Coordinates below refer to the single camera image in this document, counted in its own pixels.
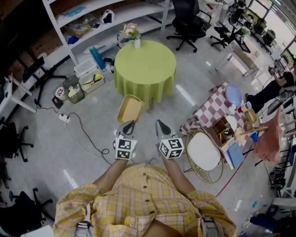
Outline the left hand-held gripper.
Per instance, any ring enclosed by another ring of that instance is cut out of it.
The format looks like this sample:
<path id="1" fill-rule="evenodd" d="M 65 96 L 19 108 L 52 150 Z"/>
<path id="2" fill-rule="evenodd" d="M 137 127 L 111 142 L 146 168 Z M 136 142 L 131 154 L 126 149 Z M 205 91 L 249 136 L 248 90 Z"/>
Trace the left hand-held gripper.
<path id="1" fill-rule="evenodd" d="M 115 138 L 115 159 L 131 160 L 137 146 L 136 121 L 126 122 L 119 126 Z"/>

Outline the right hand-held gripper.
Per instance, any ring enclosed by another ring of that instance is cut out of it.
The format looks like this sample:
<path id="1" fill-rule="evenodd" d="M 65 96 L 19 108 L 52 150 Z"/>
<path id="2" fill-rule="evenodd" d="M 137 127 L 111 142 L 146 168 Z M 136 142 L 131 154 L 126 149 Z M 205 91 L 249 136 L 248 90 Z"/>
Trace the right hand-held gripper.
<path id="1" fill-rule="evenodd" d="M 181 138 L 176 138 L 175 129 L 158 119 L 155 123 L 156 135 L 161 140 L 159 145 L 160 154 L 166 159 L 181 157 L 184 151 L 184 144 Z"/>

